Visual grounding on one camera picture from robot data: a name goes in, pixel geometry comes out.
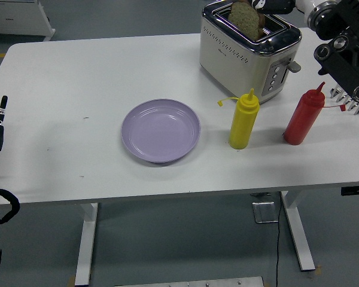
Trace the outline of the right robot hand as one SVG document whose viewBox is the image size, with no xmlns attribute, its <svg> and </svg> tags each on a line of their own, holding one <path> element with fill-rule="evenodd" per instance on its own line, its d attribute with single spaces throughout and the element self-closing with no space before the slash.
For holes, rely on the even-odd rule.
<svg viewBox="0 0 359 287">
<path fill-rule="evenodd" d="M 304 13 L 294 0 L 251 0 L 249 4 L 262 14 L 290 14 L 295 8 Z"/>
</svg>

